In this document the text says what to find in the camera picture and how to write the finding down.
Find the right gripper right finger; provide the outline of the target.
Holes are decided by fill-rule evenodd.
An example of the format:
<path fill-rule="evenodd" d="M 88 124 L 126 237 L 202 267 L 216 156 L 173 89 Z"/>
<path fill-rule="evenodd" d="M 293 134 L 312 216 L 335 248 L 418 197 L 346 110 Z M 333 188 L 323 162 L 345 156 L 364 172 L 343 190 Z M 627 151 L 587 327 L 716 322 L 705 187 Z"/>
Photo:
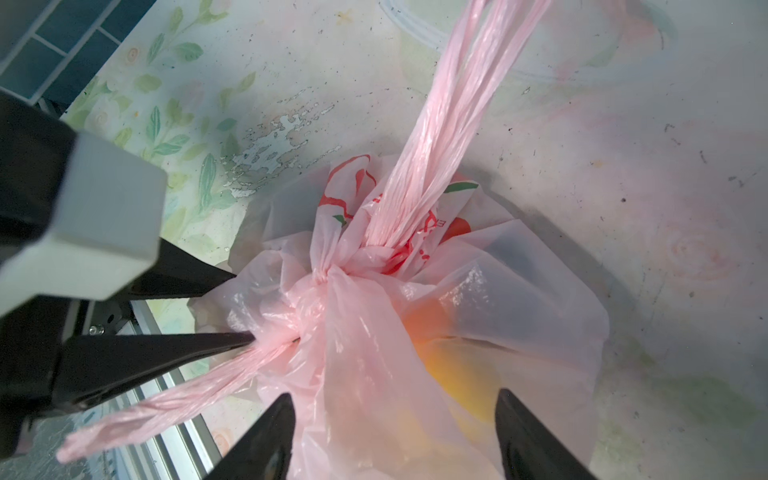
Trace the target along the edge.
<path fill-rule="evenodd" d="M 596 480 L 509 389 L 499 391 L 495 430 L 507 480 Z"/>

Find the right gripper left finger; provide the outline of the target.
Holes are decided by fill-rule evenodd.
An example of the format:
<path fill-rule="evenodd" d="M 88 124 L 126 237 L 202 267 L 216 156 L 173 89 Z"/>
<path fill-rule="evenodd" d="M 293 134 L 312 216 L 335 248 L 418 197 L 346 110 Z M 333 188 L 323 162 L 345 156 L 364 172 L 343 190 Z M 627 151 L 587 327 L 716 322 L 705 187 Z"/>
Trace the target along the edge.
<path fill-rule="evenodd" d="M 207 474 L 205 480 L 284 480 L 296 425 L 291 395 L 281 394 Z"/>

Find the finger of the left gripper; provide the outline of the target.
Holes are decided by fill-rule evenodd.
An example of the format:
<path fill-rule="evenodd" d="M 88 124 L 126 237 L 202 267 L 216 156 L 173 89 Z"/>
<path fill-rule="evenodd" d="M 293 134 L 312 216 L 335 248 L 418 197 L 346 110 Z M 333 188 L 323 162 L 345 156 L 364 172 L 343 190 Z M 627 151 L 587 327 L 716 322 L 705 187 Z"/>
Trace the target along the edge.
<path fill-rule="evenodd" d="M 190 362 L 245 347 L 249 332 L 75 336 L 61 350 L 53 411 L 85 411 Z"/>
<path fill-rule="evenodd" d="M 160 241 L 156 263 L 113 296 L 114 300 L 199 298 L 236 277 L 169 241 Z"/>

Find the pink plastic bag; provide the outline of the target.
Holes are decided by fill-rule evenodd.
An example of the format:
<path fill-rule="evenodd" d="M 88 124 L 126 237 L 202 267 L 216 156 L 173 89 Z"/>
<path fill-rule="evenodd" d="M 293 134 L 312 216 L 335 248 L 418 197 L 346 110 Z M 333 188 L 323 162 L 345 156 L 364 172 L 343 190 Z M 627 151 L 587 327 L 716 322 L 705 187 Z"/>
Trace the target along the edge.
<path fill-rule="evenodd" d="M 292 479 L 499 479 L 509 389 L 585 466 L 609 334 L 593 292 L 458 167 L 545 1 L 473 1 L 403 151 L 321 167 L 243 227 L 236 277 L 190 302 L 234 357 L 167 393 L 195 416 L 233 394 L 291 395 Z M 61 462 L 155 435 L 137 404 L 69 435 Z"/>

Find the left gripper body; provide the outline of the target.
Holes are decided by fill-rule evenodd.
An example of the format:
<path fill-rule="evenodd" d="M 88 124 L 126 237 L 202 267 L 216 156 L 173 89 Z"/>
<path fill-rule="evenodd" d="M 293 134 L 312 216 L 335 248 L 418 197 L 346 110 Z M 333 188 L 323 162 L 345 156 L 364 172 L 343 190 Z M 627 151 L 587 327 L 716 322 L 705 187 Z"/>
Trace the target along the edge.
<path fill-rule="evenodd" d="M 37 296 L 1 318 L 1 457 L 26 453 L 34 422 L 83 410 L 56 397 L 66 342 L 83 332 L 87 300 Z"/>

